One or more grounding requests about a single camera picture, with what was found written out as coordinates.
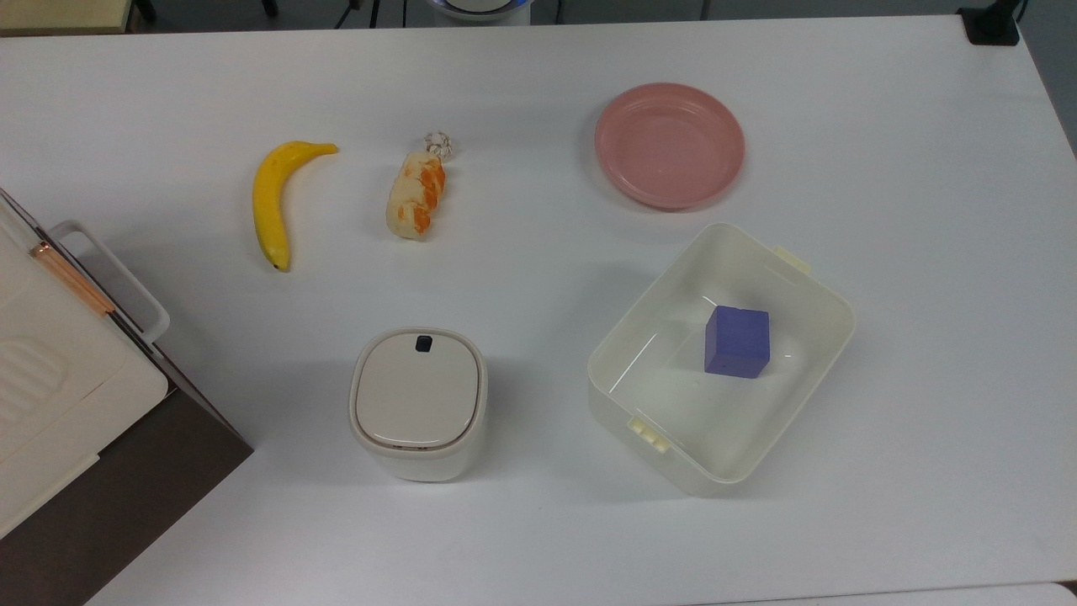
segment plate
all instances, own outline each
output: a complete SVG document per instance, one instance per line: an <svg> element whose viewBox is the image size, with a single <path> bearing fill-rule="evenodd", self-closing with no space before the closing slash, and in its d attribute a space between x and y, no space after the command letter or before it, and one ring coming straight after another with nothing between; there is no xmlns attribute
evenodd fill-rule
<svg viewBox="0 0 1077 606"><path fill-rule="evenodd" d="M744 132L714 97L662 82L611 101L595 129L595 149L602 171L626 195L681 210L732 184L744 164Z"/></svg>

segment plastic container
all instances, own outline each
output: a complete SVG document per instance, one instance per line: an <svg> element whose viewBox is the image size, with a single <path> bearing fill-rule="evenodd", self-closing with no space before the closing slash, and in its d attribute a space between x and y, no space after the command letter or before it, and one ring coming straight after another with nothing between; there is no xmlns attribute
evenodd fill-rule
<svg viewBox="0 0 1077 606"><path fill-rule="evenodd" d="M48 245L56 256L33 255L45 237L58 240L74 227L38 231L19 211L0 189L0 537L89 469L168 393L165 376L102 318L107 308L87 305L95 297L85 293L97 287L79 285L92 282L56 241ZM158 324L152 339L167 316Z"/></svg>
<svg viewBox="0 0 1077 606"><path fill-rule="evenodd" d="M810 270L733 225L704 228L591 354L595 419L689 495L747 478L853 335L849 302ZM770 314L757 379L703 371L716 306Z"/></svg>
<svg viewBox="0 0 1077 606"><path fill-rule="evenodd" d="M486 362L462 335L391 330L374 338L355 365L351 428L394 476L443 482L481 450L486 395Z"/></svg>

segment box handle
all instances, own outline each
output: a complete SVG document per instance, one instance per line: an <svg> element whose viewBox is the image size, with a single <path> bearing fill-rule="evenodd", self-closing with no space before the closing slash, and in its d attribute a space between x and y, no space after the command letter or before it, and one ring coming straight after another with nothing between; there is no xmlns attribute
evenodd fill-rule
<svg viewBox="0 0 1077 606"><path fill-rule="evenodd" d="M641 421L640 418L633 417L629 420L628 426L632 432L635 432L641 438L646 440L648 445L654 447L659 454L666 454L666 451L670 449L670 441L662 438L661 434Z"/></svg>
<svg viewBox="0 0 1077 606"><path fill-rule="evenodd" d="M781 245L775 245L774 246L774 254L781 256L782 260L785 260L789 265L793 265L794 267L796 267L796 268L800 269L801 271L803 271L803 273L806 276L810 276L811 274L811 265L809 265L808 263L805 263L803 260L801 260L800 258L798 258L796 254L793 254L792 252L789 252L788 250L785 250Z"/></svg>
<svg viewBox="0 0 1077 606"><path fill-rule="evenodd" d="M168 330L168 324L170 322L168 318L168 312L165 311L165 308L160 305L160 301L158 301L152 294L150 294L150 291L146 290L144 285L142 285L142 282L138 281L138 278L136 278L135 274L130 272L130 269L128 269L120 260L120 258L116 258L116 255L113 254L112 251L109 250L109 248L104 245L104 243L101 240L97 239L97 237L94 236L94 234L86 230L86 227L83 226L82 223L73 220L64 221L62 223L48 229L48 235L51 235L54 239L58 241L64 237L69 236L75 231L86 236L86 239L88 239L90 243L93 243L94 246L97 248L98 252L100 252L104 256L104 258L108 259L109 263L111 263L112 266L117 271L120 271L120 274L122 274L125 279L127 279L127 281L130 282L130 284L135 287L135 291L141 294L143 298L145 298L146 302L149 302L150 307L157 315L157 319L153 322L152 325L150 325L150 328L142 332L135 329L138 333L138 336L148 344L153 343L154 341L160 339L160 336L164 335L166 330Z"/></svg>

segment banana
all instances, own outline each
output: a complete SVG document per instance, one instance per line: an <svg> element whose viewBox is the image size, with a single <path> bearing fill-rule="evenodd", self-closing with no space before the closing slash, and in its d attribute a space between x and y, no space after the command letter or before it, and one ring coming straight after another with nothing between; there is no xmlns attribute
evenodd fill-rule
<svg viewBox="0 0 1077 606"><path fill-rule="evenodd" d="M254 231L266 258L272 266L286 271L292 260L284 230L284 216L280 211L281 191L288 178L312 158L336 153L333 143L289 141L269 152L254 175Z"/></svg>

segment blue block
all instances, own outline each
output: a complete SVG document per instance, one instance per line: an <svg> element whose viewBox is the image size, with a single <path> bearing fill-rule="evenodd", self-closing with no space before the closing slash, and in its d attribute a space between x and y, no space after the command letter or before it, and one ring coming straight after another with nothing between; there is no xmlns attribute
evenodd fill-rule
<svg viewBox="0 0 1077 606"><path fill-rule="evenodd" d="M770 362L770 315L718 306L707 323L703 370L755 379Z"/></svg>

